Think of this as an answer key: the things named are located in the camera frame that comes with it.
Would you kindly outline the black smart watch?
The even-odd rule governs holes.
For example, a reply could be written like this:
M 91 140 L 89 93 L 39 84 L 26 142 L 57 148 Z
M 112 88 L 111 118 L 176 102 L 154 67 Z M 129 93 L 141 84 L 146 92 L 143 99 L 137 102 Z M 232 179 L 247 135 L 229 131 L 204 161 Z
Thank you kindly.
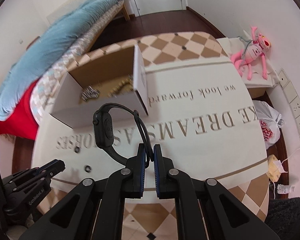
M 115 160 L 117 163 L 126 165 L 128 159 L 118 154 L 114 148 L 116 140 L 115 129 L 113 125 L 113 119 L 110 114 L 110 111 L 114 108 L 127 111 L 133 116 L 145 150 L 145 168 L 149 167 L 150 162 L 153 160 L 151 140 L 149 138 L 146 125 L 141 119 L 137 110 L 131 110 L 128 107 L 118 103 L 105 103 L 98 110 L 96 110 L 93 114 L 92 120 L 96 146 L 106 152 L 106 154 L 109 155 L 111 159 Z

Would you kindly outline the red blanket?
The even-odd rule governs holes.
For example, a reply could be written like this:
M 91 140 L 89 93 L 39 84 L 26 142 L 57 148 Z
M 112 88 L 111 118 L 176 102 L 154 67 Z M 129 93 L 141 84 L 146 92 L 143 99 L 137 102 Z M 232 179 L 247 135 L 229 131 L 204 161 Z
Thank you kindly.
M 8 134 L 35 140 L 39 125 L 30 109 L 30 97 L 37 82 L 38 80 L 31 83 L 10 117 L 0 121 L 0 135 Z

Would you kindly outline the cream printed table mat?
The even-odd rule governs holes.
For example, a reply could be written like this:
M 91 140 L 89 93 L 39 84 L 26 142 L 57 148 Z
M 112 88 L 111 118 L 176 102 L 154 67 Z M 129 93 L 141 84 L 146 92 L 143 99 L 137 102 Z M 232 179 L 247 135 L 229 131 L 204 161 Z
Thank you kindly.
M 87 53 L 99 58 L 138 45 L 146 67 L 152 144 L 191 177 L 216 178 L 260 220 L 268 213 L 267 152 L 249 93 L 219 42 L 210 34 L 166 33 L 133 38 Z M 40 208 L 54 206 L 84 178 L 102 179 L 120 165 L 97 148 L 93 126 L 71 129 L 51 116 L 50 98 L 40 122 L 32 166 L 61 159 Z

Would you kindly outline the white cardboard box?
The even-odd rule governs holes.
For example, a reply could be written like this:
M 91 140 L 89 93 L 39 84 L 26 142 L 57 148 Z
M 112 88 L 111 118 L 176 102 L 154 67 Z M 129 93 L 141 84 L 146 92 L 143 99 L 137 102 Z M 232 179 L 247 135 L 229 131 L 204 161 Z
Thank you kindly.
M 145 65 L 138 45 L 82 59 L 83 63 L 63 75 L 51 116 L 70 128 L 87 127 L 105 103 L 148 115 Z

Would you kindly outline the white plastic bag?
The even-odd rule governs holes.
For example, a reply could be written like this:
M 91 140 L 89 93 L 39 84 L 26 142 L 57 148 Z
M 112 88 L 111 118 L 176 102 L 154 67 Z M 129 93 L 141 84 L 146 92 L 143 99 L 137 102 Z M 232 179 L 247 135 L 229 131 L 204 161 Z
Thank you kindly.
M 280 138 L 283 125 L 282 115 L 264 101 L 253 100 L 254 107 L 263 133 L 266 149 Z

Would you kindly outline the light blue blanket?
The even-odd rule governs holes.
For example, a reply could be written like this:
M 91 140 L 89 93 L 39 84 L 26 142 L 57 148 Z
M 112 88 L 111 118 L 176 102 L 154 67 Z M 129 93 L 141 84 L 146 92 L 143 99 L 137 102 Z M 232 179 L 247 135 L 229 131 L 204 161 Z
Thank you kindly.
M 0 121 L 13 113 L 28 87 L 41 77 L 71 45 L 117 2 L 87 0 L 62 16 L 12 65 L 0 86 Z

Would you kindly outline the dark fuzzy sleeve right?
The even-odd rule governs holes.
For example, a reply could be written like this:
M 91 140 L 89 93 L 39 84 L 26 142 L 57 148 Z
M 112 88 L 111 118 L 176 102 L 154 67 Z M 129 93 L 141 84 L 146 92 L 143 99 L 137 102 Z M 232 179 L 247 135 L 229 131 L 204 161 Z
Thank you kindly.
M 280 239 L 300 239 L 300 197 L 270 199 L 265 223 Z

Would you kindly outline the pink panther plush toy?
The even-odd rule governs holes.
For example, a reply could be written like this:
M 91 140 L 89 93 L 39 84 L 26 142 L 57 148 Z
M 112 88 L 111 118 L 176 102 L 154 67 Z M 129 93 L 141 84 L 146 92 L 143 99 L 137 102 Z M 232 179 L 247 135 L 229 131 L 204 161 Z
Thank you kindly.
M 258 32 L 257 29 L 257 26 L 251 27 L 252 39 L 245 40 L 243 37 L 239 37 L 241 41 L 245 42 L 245 46 L 239 52 L 231 55 L 230 60 L 232 61 L 240 77 L 243 76 L 241 67 L 247 65 L 247 79 L 251 80 L 253 75 L 251 64 L 260 57 L 262 61 L 262 77 L 267 80 L 268 74 L 266 66 L 266 52 L 270 50 L 271 42 L 266 36 Z

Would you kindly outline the white wall power strip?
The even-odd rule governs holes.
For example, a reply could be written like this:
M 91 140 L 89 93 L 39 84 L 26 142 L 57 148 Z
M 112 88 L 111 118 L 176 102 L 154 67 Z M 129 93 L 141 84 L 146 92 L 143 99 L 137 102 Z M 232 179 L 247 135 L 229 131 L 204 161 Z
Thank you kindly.
M 298 96 L 290 78 L 283 69 L 279 71 L 278 76 L 280 80 L 280 86 L 283 89 L 287 102 L 289 103 L 290 109 L 293 113 L 300 137 L 300 97 Z

